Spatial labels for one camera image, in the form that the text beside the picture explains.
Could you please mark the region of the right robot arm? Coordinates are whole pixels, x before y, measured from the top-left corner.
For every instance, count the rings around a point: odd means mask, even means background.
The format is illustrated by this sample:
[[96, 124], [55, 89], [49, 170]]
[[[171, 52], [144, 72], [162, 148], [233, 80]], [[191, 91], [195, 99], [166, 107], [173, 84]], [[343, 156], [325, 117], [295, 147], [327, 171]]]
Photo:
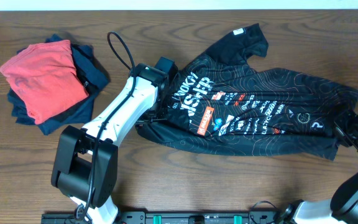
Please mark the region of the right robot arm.
[[[358, 151], [358, 114], [352, 110], [338, 113], [333, 132], [340, 144]], [[358, 173], [345, 181], [330, 200], [290, 204], [282, 214], [282, 223], [358, 223]]]

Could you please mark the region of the folded red shirt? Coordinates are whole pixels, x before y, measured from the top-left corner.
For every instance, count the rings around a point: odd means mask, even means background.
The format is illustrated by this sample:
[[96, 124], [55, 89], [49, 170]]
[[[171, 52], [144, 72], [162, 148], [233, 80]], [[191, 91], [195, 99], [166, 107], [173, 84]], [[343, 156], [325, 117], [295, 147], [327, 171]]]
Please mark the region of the folded red shirt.
[[88, 97], [76, 75], [71, 42], [29, 45], [0, 67], [27, 115], [40, 124]]

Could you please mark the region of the black printed cycling jersey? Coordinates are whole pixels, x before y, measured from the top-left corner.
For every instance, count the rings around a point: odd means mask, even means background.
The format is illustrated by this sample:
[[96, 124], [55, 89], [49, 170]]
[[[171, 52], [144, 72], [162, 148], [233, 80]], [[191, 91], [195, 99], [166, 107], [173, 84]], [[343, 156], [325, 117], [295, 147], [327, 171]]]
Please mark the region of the black printed cycling jersey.
[[268, 47], [258, 24], [228, 33], [177, 73], [160, 120], [138, 124], [137, 133], [199, 154], [333, 160], [334, 110], [353, 109], [358, 90], [286, 68], [251, 68], [248, 59]]

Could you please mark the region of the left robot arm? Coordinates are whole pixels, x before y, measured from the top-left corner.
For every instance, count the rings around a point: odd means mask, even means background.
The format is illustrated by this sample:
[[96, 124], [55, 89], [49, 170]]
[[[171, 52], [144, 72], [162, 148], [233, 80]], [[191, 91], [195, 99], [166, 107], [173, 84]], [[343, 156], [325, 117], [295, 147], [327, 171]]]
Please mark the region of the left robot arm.
[[118, 148], [135, 124], [161, 121], [163, 99], [177, 66], [160, 58], [153, 67], [140, 63], [111, 104], [78, 129], [60, 135], [51, 184], [75, 203], [72, 214], [46, 214], [42, 223], [114, 223], [117, 207], [111, 194], [117, 179]]

